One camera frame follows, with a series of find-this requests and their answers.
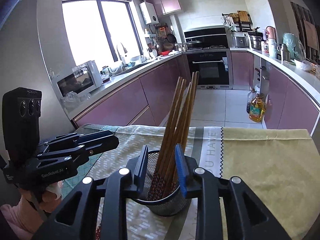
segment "countertop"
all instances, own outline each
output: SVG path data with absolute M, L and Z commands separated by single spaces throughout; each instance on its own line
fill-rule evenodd
M 316 78 L 315 75 L 296 69 L 294 65 L 285 64 L 282 65 L 280 60 L 274 59 L 269 57 L 268 54 L 263 54 L 261 51 L 253 50 L 249 48 L 230 48 L 231 51 L 247 51 L 251 52 L 254 55 L 257 55 L 264 60 L 270 62 L 275 67 L 280 69 L 284 72 L 287 76 L 289 76 L 292 80 L 294 80 L 307 94 L 311 96 L 311 98 L 315 101 L 315 103 L 320 107 L 320 80 Z M 178 57 L 182 54 L 188 54 L 188 52 L 179 52 L 175 55 L 165 56 L 160 60 L 155 60 L 151 63 L 148 63 L 144 66 L 141 66 L 129 73 L 125 73 L 116 77 L 111 77 L 110 80 L 106 83 L 103 83 L 101 87 L 93 90 L 91 94 L 91 98 L 84 101 L 79 107 L 75 110 L 67 113 L 68 118 L 71 120 L 75 118 L 78 114 L 92 105 L 94 102 L 105 96 L 106 94 L 110 93 L 114 89 L 120 87 L 121 85 L 125 84 L 126 82 L 136 78 L 137 76 L 141 75 L 142 73 L 160 65 L 164 62 Z
M 284 72 L 292 80 L 294 80 L 320 107 L 320 80 L 315 75 L 305 72 L 300 69 L 296 69 L 295 65 L 281 64 L 281 60 L 277 60 L 269 57 L 269 54 L 263 54 L 261 51 L 253 50 L 249 48 L 230 48 L 231 51 L 248 51 L 254 55 L 257 55 L 264 60 L 270 62 L 275 67 Z
M 67 112 L 68 118 L 71 120 L 75 118 L 78 114 L 80 114 L 82 111 L 84 111 L 86 108 L 91 106 L 94 102 L 105 96 L 106 94 L 110 93 L 114 89 L 122 86 L 124 83 L 127 83 L 128 81 L 136 78 L 137 76 L 141 75 L 142 73 L 160 65 L 164 62 L 173 59 L 175 57 L 178 57 L 182 55 L 182 52 L 179 52 L 175 55 L 170 56 L 164 56 L 161 57 L 161 59 L 155 60 L 151 63 L 148 63 L 144 66 L 141 66 L 135 70 L 132 70 L 129 73 L 121 74 L 116 77 L 111 77 L 108 82 L 103 83 L 100 87 L 90 92 L 91 98 L 84 101 L 80 106 L 78 106 L 76 109 L 74 109 L 71 112 Z

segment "window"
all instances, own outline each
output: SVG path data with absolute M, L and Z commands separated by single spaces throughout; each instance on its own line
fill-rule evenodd
M 79 66 L 94 60 L 98 69 L 142 54 L 129 3 L 77 0 L 62 3 L 63 18 L 73 58 Z

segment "window frame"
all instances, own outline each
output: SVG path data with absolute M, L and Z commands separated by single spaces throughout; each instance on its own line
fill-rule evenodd
M 62 0 L 62 4 L 63 3 L 69 3 L 69 2 L 76 2 L 76 1 L 92 1 L 92 0 Z M 138 45 L 138 48 L 139 48 L 140 55 L 143 55 L 142 44 L 141 44 L 141 41 L 140 41 L 140 38 L 139 38 L 137 26 L 135 25 L 135 22 L 134 22 L 134 19 L 133 19 L 133 15 L 132 15 L 132 11 L 131 11 L 129 2 L 120 1 L 120 0 L 95 0 L 95 1 L 97 2 L 98 10 L 99 10 L 99 13 L 100 13 L 100 18 L 101 18 L 101 21 L 102 21 L 102 26 L 103 26 L 103 29 L 104 29 L 104 32 L 105 32 L 105 35 L 106 35 L 106 38 L 107 38 L 107 41 L 108 41 L 108 44 L 109 44 L 109 48 L 110 48 L 110 51 L 111 51 L 111 55 L 113 57 L 113 61 L 116 62 L 116 61 L 118 61 L 120 59 L 118 59 L 115 47 L 114 47 L 114 45 L 112 43 L 112 40 L 111 40 L 111 34 L 109 32 L 107 21 L 106 21 L 106 18 L 105 18 L 103 9 L 102 9 L 102 4 L 101 4 L 102 1 L 119 2 L 119 3 L 124 3 L 125 4 L 125 7 L 127 8 L 128 16 L 129 16 L 129 19 L 130 19 L 130 23 L 131 23 L 131 26 L 132 26 L 132 29 L 133 29 L 133 33 L 134 33 L 134 36 L 135 36 L 136 41 L 137 41 L 137 45 Z

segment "white microwave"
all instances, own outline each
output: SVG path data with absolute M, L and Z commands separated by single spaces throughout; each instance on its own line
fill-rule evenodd
M 65 97 L 71 91 L 81 96 L 90 93 L 103 84 L 94 60 L 64 70 L 55 76 L 51 82 L 58 98 Z

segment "sink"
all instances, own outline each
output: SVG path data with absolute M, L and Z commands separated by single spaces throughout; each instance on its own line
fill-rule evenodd
M 146 61 L 146 62 L 143 62 L 143 63 L 139 63 L 138 65 L 135 65 L 135 66 L 133 66 L 133 67 L 131 67 L 131 68 L 125 70 L 125 71 L 122 71 L 121 73 L 118 73 L 118 74 L 116 74 L 114 76 L 111 76 L 111 77 L 116 77 L 116 76 L 119 76 L 119 75 L 122 75 L 122 74 L 129 73 L 129 72 L 131 72 L 131 71 L 133 71 L 133 70 L 135 70 L 137 68 L 140 68 L 140 67 L 142 67 L 144 65 L 147 65 L 147 64 L 149 64 L 151 62 L 153 62 L 153 61 Z

